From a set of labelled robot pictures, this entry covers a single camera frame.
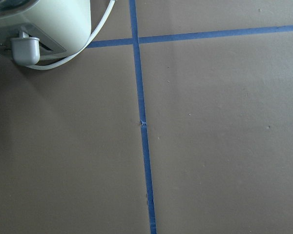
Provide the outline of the white appliance box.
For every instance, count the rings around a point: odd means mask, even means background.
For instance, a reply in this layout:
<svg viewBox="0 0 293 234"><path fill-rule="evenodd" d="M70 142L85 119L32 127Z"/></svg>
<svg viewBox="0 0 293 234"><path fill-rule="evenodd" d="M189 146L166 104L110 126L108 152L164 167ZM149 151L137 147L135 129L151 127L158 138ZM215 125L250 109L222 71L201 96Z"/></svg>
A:
<svg viewBox="0 0 293 234"><path fill-rule="evenodd" d="M91 34L88 0L0 0L0 55L11 57L19 31L40 39L42 60L80 51Z"/></svg>

